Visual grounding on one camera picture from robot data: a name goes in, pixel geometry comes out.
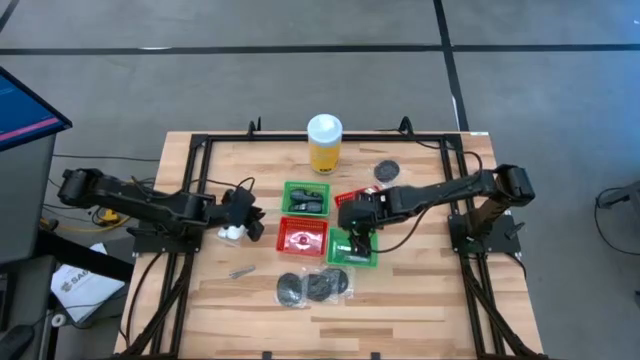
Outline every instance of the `plastic bottle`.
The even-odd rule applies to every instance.
[[[329,114],[319,114],[309,120],[311,168],[320,174],[330,174],[338,167],[340,144],[342,143],[342,123]]]

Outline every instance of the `floor tile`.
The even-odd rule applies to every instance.
[[[0,35],[4,48],[439,42],[423,0],[21,0]]]
[[[442,55],[152,55],[2,57],[4,66],[74,122],[68,153],[160,155],[171,130],[302,130],[315,114],[345,129],[456,128]],[[140,141],[145,134],[145,141]]]
[[[458,54],[473,131],[499,163],[528,170],[537,198],[514,211],[533,309],[552,357],[632,359],[640,352],[640,258],[598,237],[594,197],[640,180],[637,53]],[[600,212],[619,247],[640,252],[639,214]]]
[[[635,0],[445,0],[453,44],[640,42]]]

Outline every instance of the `plastic bin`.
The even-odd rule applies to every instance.
[[[294,189],[302,189],[322,194],[322,213],[310,214],[306,212],[289,211],[289,207],[292,203],[294,203],[294,201],[291,200],[290,197],[291,191]],[[331,187],[329,186],[329,184],[307,181],[287,181],[284,183],[281,210],[282,213],[287,215],[327,217],[329,215],[329,196],[331,196]]]
[[[378,248],[378,234],[371,238],[371,247]],[[378,254],[371,253],[368,259],[351,255],[349,234],[339,228],[329,229],[329,243],[327,246],[327,263],[338,266],[357,266],[375,268],[378,266]]]
[[[348,193],[342,193],[340,195],[337,195],[336,197],[333,198],[333,200],[336,202],[336,207],[340,207],[340,205],[342,205],[343,202],[347,201],[347,200],[354,200],[356,198],[356,195],[361,193],[361,192],[365,192],[367,189],[373,189],[375,191],[380,191],[380,187],[373,185],[373,186],[369,186],[366,188],[362,188],[362,189],[358,189],[352,192],[348,192]]]
[[[325,220],[283,216],[276,250],[288,254],[324,256],[328,228],[329,223]]]

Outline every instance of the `black round object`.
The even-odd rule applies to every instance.
[[[373,168],[373,175],[383,184],[393,181],[398,174],[400,174],[400,165],[393,160],[383,160]]]
[[[307,298],[313,301],[325,301],[331,296],[331,279],[324,275],[309,274],[306,276]]]
[[[302,280],[296,274],[280,276],[277,289],[278,301],[284,306],[294,307],[302,301]]]
[[[349,287],[349,275],[347,275],[346,272],[336,268],[328,268],[325,269],[322,274],[327,274],[331,281],[335,281],[334,279],[337,279],[338,284],[333,284],[333,288],[338,290],[338,294],[342,294],[347,291],[347,288]]]

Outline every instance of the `white paper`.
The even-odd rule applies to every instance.
[[[91,246],[91,250],[103,254],[107,253],[102,243]],[[73,307],[67,309],[67,312],[76,323],[81,323],[89,317],[102,305],[101,302],[108,299],[122,286],[124,286],[122,281],[96,275],[69,265],[62,265],[53,274],[51,280],[51,291],[56,295],[62,307]],[[98,305],[74,307],[93,304]]]

